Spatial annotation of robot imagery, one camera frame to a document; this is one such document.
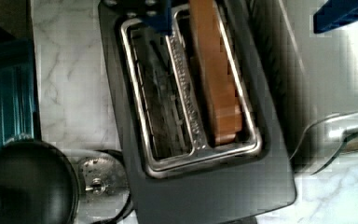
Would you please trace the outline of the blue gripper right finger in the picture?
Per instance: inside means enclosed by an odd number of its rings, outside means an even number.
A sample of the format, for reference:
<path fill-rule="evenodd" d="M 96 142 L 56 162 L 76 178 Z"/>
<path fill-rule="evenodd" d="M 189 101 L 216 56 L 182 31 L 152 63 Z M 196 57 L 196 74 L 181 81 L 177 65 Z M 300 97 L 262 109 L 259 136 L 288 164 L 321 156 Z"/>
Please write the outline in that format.
<path fill-rule="evenodd" d="M 326 33 L 354 22 L 358 22 L 358 0 L 328 0 L 313 15 L 313 33 Z"/>

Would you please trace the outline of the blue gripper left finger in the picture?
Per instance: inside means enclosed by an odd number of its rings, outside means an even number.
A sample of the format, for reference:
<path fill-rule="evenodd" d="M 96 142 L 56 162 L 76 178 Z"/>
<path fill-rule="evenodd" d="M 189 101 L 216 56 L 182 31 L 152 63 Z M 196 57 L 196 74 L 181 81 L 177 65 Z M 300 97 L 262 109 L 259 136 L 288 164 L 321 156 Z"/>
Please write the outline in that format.
<path fill-rule="evenodd" d="M 162 35 L 172 34 L 172 0 L 103 0 L 115 13 L 141 20 Z"/>

